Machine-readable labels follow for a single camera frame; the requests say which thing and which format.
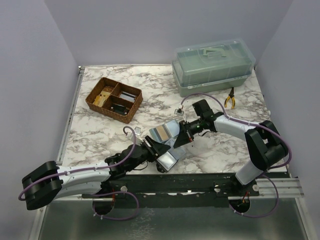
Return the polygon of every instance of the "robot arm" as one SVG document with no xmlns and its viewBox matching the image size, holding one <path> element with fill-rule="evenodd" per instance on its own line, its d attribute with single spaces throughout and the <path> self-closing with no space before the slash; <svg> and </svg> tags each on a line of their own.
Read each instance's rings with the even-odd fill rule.
<svg viewBox="0 0 320 240">
<path fill-rule="evenodd" d="M 230 178 L 234 189 L 248 185 L 288 154 L 286 145 L 270 132 L 231 121 L 222 112 L 213 113 L 204 99 L 192 106 L 199 118 L 192 122 L 179 123 L 179 135 L 173 147 L 178 148 L 192 142 L 194 135 L 204 130 L 226 133 L 246 141 L 250 161 Z M 260 125 L 278 133 L 271 121 L 264 121 Z M 127 172 L 145 161 L 159 161 L 159 157 L 171 147 L 146 136 L 140 145 L 134 146 L 134 151 L 130 154 L 132 148 L 133 145 L 130 145 L 122 153 L 86 166 L 56 166 L 54 161 L 44 163 L 22 179 L 27 209 L 38 209 L 54 199 L 66 196 L 110 193 L 112 189 L 109 189 L 109 181 L 123 178 Z M 124 158 L 127 158 L 126 161 L 117 164 Z"/>
</svg>

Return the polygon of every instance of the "woven organizer tray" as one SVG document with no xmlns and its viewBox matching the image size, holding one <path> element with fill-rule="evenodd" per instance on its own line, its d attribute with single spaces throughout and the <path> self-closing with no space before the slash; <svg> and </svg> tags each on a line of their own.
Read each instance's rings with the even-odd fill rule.
<svg viewBox="0 0 320 240">
<path fill-rule="evenodd" d="M 110 93 L 110 96 L 107 98 L 103 106 L 97 106 L 94 102 L 96 97 L 100 95 L 102 91 Z M 133 95 L 134 102 L 121 98 L 120 95 L 122 95 L 123 92 Z M 111 80 L 107 77 L 102 77 L 86 97 L 85 102 L 91 110 L 128 124 L 134 117 L 142 100 L 142 91 L 140 89 Z M 122 115 L 115 112 L 114 106 L 125 107 L 126 114 Z"/>
</svg>

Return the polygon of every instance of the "black cable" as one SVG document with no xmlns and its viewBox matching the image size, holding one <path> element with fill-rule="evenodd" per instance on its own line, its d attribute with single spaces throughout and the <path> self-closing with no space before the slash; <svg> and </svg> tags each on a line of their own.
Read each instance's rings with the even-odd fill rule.
<svg viewBox="0 0 320 240">
<path fill-rule="evenodd" d="M 145 163 L 146 163 L 146 166 L 145 166 L 145 167 L 139 168 L 139 169 L 133 169 L 133 170 L 135 170 L 135 171 L 141 171 L 141 170 L 143 170 L 143 169 L 146 169 L 146 168 L 148 167 L 148 162 L 145 161 Z"/>
<path fill-rule="evenodd" d="M 214 131 L 206 131 L 204 134 L 200 135 L 200 134 L 198 133 L 198 135 L 199 135 L 200 137 L 203 137 L 206 133 L 212 133 L 212 134 L 214 134 L 215 132 L 214 132 Z"/>
</svg>

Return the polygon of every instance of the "white marble surface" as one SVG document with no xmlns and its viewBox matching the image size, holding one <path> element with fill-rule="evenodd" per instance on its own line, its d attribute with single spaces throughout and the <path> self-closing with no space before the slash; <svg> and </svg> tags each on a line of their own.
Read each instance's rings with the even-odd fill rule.
<svg viewBox="0 0 320 240">
<path fill-rule="evenodd" d="M 174 115 L 182 97 L 178 94 L 171 66 L 86 67 L 63 158 L 64 166 L 96 163 L 120 153 L 132 144 L 123 134 L 125 123 L 90 110 L 85 102 L 85 98 L 101 77 L 108 77 L 142 90 L 143 102 L 129 124 L 132 128 L 140 127 L 143 131 L 142 136 L 150 136 L 150 128 L 171 119 L 181 120 Z M 230 89 L 226 89 L 212 94 L 224 102 L 229 91 Z M 188 121 L 196 119 L 192 103 L 202 98 L 202 96 L 193 96 L 183 104 Z M 206 99 L 213 112 L 221 111 L 214 100 L 208 97 Z M 235 109 L 231 110 L 230 102 L 227 107 L 227 113 L 230 116 L 256 122 L 269 119 L 255 73 L 242 86 L 235 88 L 235 100 Z M 250 159 L 244 141 L 223 133 L 207 133 L 204 137 L 196 136 L 193 147 L 190 143 L 185 146 L 185 149 L 186 159 L 179 161 L 171 169 L 170 174 L 234 173 Z M 285 170 L 285 167 L 274 169 L 274 171 Z M 149 163 L 143 171 L 130 173 L 158 174 L 158 171 L 153 162 Z"/>
</svg>

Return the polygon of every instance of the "purple cable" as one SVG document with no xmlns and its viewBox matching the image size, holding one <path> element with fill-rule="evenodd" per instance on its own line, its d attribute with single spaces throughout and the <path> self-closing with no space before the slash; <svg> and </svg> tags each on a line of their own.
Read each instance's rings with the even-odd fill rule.
<svg viewBox="0 0 320 240">
<path fill-rule="evenodd" d="M 59 173 L 55 173 L 55 174 L 51 174 L 51 175 L 48 175 L 48 176 L 45 176 L 43 178 L 40 178 L 38 179 L 37 181 L 31 183 L 30 185 L 28 185 L 25 189 L 23 189 L 23 191 L 19 194 L 18 196 L 18 199 L 20 201 L 25 201 L 26 198 L 23 198 L 22 196 L 30 189 L 32 188 L 34 185 L 38 184 L 38 183 L 41 183 L 42 181 L 44 180 L 47 180 L 47 179 L 52 179 L 52 178 L 55 178 L 55 177 L 59 177 L 61 175 L 69 175 L 69 174 L 73 174 L 73 173 L 77 173 L 77 172 L 82 172 L 82 171 L 88 171 L 88 170 L 96 170 L 96 169 L 109 169 L 109 168 L 113 168 L 113 167 L 116 167 L 120 164 L 122 164 L 124 161 L 126 161 L 130 156 L 131 154 L 133 153 L 133 151 L 135 150 L 135 147 L 136 147 L 136 133 L 135 131 L 129 127 L 129 126 L 125 126 L 123 127 L 123 132 L 125 135 L 127 135 L 128 133 L 125 131 L 125 129 L 130 129 L 132 134 L 133 134 L 133 146 L 130 150 L 130 152 L 128 153 L 127 156 L 125 156 L 124 159 L 122 159 L 121 161 L 113 164 L 113 165 L 109 165 L 109 166 L 100 166 L 100 167 L 97 167 L 95 168 L 94 166 L 93 167 L 84 167 L 84 168 L 79 168 L 79 169 L 75 169 L 75 170 L 71 170 L 71 171 L 64 171 L 64 172 L 59 172 Z"/>
<path fill-rule="evenodd" d="M 93 197 L 103 197 L 103 196 L 110 196 L 110 195 L 113 195 L 113 194 L 129 194 L 130 196 L 132 196 L 134 198 L 135 202 L 136 202 L 136 209 L 135 209 L 134 213 L 132 215 L 130 215 L 130 216 L 120 217 L 120 218 L 110 217 L 110 216 L 105 216 L 105 215 L 99 215 L 96 212 L 95 205 L 93 204 L 92 205 L 92 210 L 94 212 L 93 216 L 99 216 L 100 218 L 109 219 L 109 220 L 115 220 L 115 221 L 125 221 L 125 220 L 133 219 L 138 215 L 138 213 L 139 213 L 139 201 L 138 201 L 137 197 L 134 194 L 132 194 L 131 192 L 128 192 L 128 191 L 114 191 L 114 192 L 109 192 L 109 193 L 104 193 L 104 194 L 92 194 L 91 196 L 93 196 Z"/>
<path fill-rule="evenodd" d="M 184 98 L 182 99 L 181 105 L 184 103 L 184 101 L 185 101 L 187 98 L 189 98 L 190 96 L 194 96 L 194 95 L 204 95 L 204 96 L 210 97 L 210 98 L 212 98 L 213 100 L 215 100 L 215 101 L 220 105 L 220 107 L 221 107 L 221 109 L 222 109 L 222 111 L 223 111 L 224 116 L 225 116 L 226 118 L 228 118 L 229 120 L 232 120 L 232 121 L 234 121 L 234 122 L 236 122 L 236 123 L 239 123 L 239 124 L 245 124 L 245 125 L 249 125 L 249 126 L 254 126 L 254 127 L 257 127 L 257 128 L 261 128 L 261 129 L 263 129 L 263 130 L 265 130 L 265 131 L 268 131 L 269 133 L 275 135 L 277 138 L 279 138 L 279 139 L 286 145 L 286 147 L 287 147 L 287 149 L 288 149 L 288 155 L 289 155 L 289 157 L 288 157 L 288 160 L 287 160 L 285 163 L 282 163 L 282 164 L 280 164 L 280 165 L 278 165 L 278 166 L 272 166 L 272 167 L 270 167 L 269 169 L 281 168 L 281 167 L 286 166 L 287 164 L 289 164 L 289 163 L 291 162 L 291 159 L 292 159 L 292 150 L 291 150 L 291 147 L 289 146 L 288 142 L 287 142 L 282 136 L 280 136 L 278 133 L 276 133 L 276 132 L 272 131 L 271 129 L 269 129 L 269 128 L 265 127 L 265 126 L 262 126 L 262 125 L 260 125 L 260 124 L 250 123 L 250 122 L 248 122 L 248 121 L 244 121 L 244 120 L 240 120 L 240 119 L 236 119 L 236 118 L 233 118 L 233 117 L 228 116 L 228 115 L 227 115 L 227 112 L 226 112 L 226 110 L 225 110 L 225 108 L 224 108 L 224 106 L 222 105 L 222 103 L 221 103 L 217 98 L 215 98 L 214 96 L 211 96 L 211 95 L 209 95 L 209 94 L 207 94 L 207 93 L 193 93 L 193 94 L 190 94 L 190 95 L 188 95 L 188 96 L 186 96 L 186 97 L 184 97 Z"/>
<path fill-rule="evenodd" d="M 274 183 L 269 177 L 267 177 L 266 175 L 262 175 L 261 177 L 268 179 L 268 180 L 270 181 L 270 183 L 272 183 L 272 185 L 274 186 L 274 190 L 275 190 L 275 193 L 276 193 L 276 200 L 275 200 L 275 205 L 274 205 L 274 207 L 271 209 L 270 212 L 265 213 L 265 214 L 261 214 L 261 215 L 249 215 L 249 214 L 245 214 L 245 213 L 241 213 L 241 212 L 236 211 L 236 210 L 231 206 L 231 204 L 229 204 L 229 207 L 233 210 L 233 212 L 234 212 L 235 214 L 238 214 L 238 215 L 240 215 L 240 216 L 247 217 L 247 218 L 258 219 L 258 218 L 267 217 L 267 216 L 273 214 L 273 213 L 277 210 L 277 208 L 278 208 L 278 206 L 279 206 L 279 192 L 278 192 L 278 189 L 277 189 L 275 183 Z"/>
</svg>

